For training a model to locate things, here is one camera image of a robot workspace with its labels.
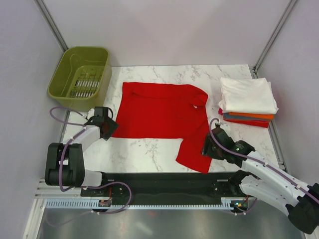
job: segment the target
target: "green basket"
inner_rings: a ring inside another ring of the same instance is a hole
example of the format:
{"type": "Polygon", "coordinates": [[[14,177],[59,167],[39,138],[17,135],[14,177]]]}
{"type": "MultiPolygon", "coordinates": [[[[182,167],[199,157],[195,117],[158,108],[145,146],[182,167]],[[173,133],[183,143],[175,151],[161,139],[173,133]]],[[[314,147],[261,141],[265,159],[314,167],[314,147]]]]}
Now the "green basket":
{"type": "Polygon", "coordinates": [[[103,106],[111,75],[105,48],[73,47],[63,54],[48,94],[63,106],[88,111],[103,106]]]}

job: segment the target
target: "stack of folded clothes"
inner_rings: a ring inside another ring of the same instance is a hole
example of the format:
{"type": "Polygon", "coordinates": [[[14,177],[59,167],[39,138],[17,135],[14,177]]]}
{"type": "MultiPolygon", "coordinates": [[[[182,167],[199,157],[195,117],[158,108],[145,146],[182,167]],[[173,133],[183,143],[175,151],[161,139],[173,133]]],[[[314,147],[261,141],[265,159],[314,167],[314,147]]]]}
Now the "stack of folded clothes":
{"type": "Polygon", "coordinates": [[[219,114],[225,121],[267,128],[278,108],[270,82],[261,79],[220,79],[219,114]]]}

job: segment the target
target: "red garment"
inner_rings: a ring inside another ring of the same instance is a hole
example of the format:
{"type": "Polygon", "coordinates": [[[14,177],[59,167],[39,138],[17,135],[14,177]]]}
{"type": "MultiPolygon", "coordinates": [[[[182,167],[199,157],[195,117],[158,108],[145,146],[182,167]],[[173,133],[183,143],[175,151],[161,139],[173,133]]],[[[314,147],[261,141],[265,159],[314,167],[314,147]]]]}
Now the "red garment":
{"type": "MultiPolygon", "coordinates": [[[[218,113],[222,116],[223,110],[219,108],[218,113]]],[[[259,120],[242,120],[242,119],[224,119],[225,121],[232,122],[232,123],[242,123],[251,126],[258,126],[263,128],[268,128],[269,121],[259,121],[259,120]]]]}
{"type": "Polygon", "coordinates": [[[183,138],[176,161],[207,173],[211,158],[201,155],[209,132],[208,95],[192,85],[123,83],[116,118],[117,138],[183,138]]]}

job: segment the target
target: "wall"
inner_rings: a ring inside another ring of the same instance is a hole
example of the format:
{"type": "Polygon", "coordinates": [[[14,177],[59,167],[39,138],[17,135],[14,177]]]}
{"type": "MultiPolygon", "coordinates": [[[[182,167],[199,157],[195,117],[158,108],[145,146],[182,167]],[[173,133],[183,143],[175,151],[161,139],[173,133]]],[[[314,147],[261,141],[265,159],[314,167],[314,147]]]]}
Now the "wall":
{"type": "Polygon", "coordinates": [[[289,0],[44,0],[69,47],[112,66],[255,65],[289,0]]]}
{"type": "MultiPolygon", "coordinates": [[[[49,116],[56,102],[46,88],[62,56],[33,0],[0,7],[0,234],[22,237],[47,147],[61,125],[49,116]]],[[[57,112],[63,117],[64,112],[57,112]]]]}
{"type": "Polygon", "coordinates": [[[272,82],[290,173],[319,183],[319,1],[299,1],[259,75],[272,82]]]}

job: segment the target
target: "white marble tabletop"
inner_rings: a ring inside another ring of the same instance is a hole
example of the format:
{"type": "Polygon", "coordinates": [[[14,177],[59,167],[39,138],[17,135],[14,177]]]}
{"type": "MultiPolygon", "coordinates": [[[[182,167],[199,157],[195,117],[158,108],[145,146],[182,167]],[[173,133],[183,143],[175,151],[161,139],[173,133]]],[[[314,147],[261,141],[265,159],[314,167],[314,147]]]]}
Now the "white marble tabletop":
{"type": "MultiPolygon", "coordinates": [[[[142,66],[113,67],[112,78],[104,106],[117,116],[122,98],[123,82],[153,82],[191,84],[208,94],[206,104],[208,121],[220,118],[218,102],[221,100],[220,77],[251,79],[248,65],[211,66],[142,66]]],[[[70,113],[70,122],[85,123],[81,116],[70,113]]],[[[245,140],[271,162],[277,163],[268,129],[227,122],[234,141],[245,140]]],[[[79,126],[68,125],[64,139],[73,136],[79,126]]],[[[84,152],[85,168],[104,172],[192,172],[175,161],[182,139],[99,139],[84,152]]],[[[213,159],[210,172],[237,171],[236,165],[213,159]]]]}

